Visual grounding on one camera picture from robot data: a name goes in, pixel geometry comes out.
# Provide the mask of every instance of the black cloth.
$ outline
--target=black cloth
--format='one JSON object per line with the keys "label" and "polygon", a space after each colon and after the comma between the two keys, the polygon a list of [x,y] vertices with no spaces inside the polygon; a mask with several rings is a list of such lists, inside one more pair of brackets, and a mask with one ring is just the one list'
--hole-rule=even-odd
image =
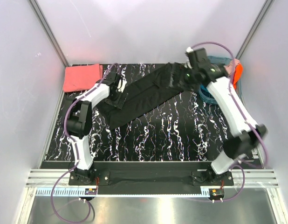
{"label": "black cloth", "polygon": [[172,86],[170,83],[174,77],[185,75],[185,73],[186,69],[183,65],[168,63],[126,86],[124,91],[128,93],[128,96],[122,109],[104,101],[96,107],[105,117],[111,130],[121,127],[181,93],[182,88]]}

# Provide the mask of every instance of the white panel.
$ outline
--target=white panel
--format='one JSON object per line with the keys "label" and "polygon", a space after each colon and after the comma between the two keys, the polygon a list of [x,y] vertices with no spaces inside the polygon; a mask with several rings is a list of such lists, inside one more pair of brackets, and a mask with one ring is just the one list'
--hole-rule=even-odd
{"label": "white panel", "polygon": [[[216,41],[236,54],[264,0],[38,0],[69,63],[167,63]],[[210,55],[229,56],[218,47]]]}
{"label": "white panel", "polygon": [[0,0],[0,224],[11,224],[37,166],[64,67],[27,0]]}
{"label": "white panel", "polygon": [[241,62],[243,97],[268,128],[269,164],[288,210],[288,0],[273,3]]}

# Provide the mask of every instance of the blue bowl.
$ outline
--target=blue bowl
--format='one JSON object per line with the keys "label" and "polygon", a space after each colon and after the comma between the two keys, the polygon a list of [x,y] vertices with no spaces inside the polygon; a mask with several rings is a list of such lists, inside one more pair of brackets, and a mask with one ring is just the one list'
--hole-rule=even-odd
{"label": "blue bowl", "polygon": [[[215,64],[215,63],[221,63],[221,64],[229,64],[231,59],[227,58],[227,57],[215,57],[215,56],[208,56],[209,60],[211,63]],[[241,98],[241,83],[240,80],[237,82],[237,88],[238,88],[238,92],[239,92],[239,97]],[[208,104],[213,104],[213,105],[217,105],[217,101],[214,99],[214,97],[208,92],[207,88],[205,88],[204,85],[201,85],[199,88],[199,95],[201,97],[201,99],[208,103]]]}

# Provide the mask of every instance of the black and white surface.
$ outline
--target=black and white surface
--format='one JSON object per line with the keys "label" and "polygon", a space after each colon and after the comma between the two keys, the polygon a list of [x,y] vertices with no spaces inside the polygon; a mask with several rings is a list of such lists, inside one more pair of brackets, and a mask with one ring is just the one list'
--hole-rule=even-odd
{"label": "black and white surface", "polygon": [[[121,68],[127,84],[130,84],[161,66],[122,64]],[[79,94],[66,93],[64,97]],[[204,103],[194,92],[180,93],[112,131],[96,109],[92,122],[89,145],[95,161],[211,161],[222,150],[222,141],[231,136],[219,106]],[[61,123],[59,113],[45,158],[47,161],[74,159]]]}

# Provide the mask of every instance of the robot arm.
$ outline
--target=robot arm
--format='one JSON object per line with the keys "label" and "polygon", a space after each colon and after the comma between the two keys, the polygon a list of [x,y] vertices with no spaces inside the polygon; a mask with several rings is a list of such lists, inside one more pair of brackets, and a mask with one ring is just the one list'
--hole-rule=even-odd
{"label": "robot arm", "polygon": [[90,170],[93,160],[90,156],[89,149],[89,133],[92,127],[92,110],[102,100],[106,99],[106,102],[121,107],[127,97],[127,93],[124,93],[126,81],[123,77],[114,72],[110,72],[105,80],[98,86],[98,83],[93,88],[86,91],[82,95],[76,98],[66,98],[64,111],[66,112],[70,105],[76,101],[77,98],[82,98],[77,105],[72,109],[68,120],[67,130],[71,136],[69,139],[72,149],[76,143],[79,152],[80,161],[77,166],[76,173],[85,178],[89,178],[88,171]]}
{"label": "robot arm", "polygon": [[[259,144],[247,122],[261,137],[266,134],[267,130],[264,125],[258,125],[250,116],[232,85],[231,94],[239,105],[239,108],[237,107],[230,95],[230,79],[225,68],[222,65],[211,64],[204,48],[196,51],[188,48],[186,55],[189,58],[187,66],[192,70],[187,82],[199,81],[206,86],[224,113],[233,136],[223,143],[223,151],[211,163],[211,168],[206,172],[206,178],[212,179],[216,175],[227,172],[238,159],[244,158],[249,150],[254,149]],[[239,109],[244,113],[247,122]]]}

